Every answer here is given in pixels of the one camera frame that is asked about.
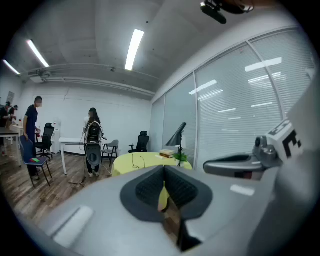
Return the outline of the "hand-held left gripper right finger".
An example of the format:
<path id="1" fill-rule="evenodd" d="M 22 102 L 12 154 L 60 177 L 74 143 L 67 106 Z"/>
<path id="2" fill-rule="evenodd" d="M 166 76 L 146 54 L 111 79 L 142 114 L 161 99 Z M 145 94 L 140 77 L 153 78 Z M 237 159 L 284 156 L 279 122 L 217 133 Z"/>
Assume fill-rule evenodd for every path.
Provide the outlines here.
<path id="1" fill-rule="evenodd" d="M 272 199 L 278 168 L 260 181 L 164 168 L 165 186 L 180 207 L 177 245 L 166 256 L 254 256 L 251 244 Z"/>

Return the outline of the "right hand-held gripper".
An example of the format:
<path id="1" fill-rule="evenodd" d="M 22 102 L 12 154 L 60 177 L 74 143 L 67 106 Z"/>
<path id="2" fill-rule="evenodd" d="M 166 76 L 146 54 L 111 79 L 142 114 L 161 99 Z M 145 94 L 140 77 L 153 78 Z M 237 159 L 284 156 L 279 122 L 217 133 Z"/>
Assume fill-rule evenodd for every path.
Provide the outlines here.
<path id="1" fill-rule="evenodd" d="M 228 178 L 260 180 L 264 172 L 279 167 L 303 152 L 302 142 L 290 120 L 255 140 L 252 153 L 238 153 L 207 160 L 203 170 L 207 174 Z"/>

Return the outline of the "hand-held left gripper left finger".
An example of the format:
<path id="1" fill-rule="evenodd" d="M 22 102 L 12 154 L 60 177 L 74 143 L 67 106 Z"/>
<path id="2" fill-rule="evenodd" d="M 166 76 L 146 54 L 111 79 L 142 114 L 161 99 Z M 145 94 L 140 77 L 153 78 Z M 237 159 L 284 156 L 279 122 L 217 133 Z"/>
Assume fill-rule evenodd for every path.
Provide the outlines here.
<path id="1" fill-rule="evenodd" d="M 144 168 L 97 181 L 64 201 L 38 227 L 63 249 L 81 256 L 178 256 L 161 222 L 146 222 L 121 202 L 122 187 Z"/>

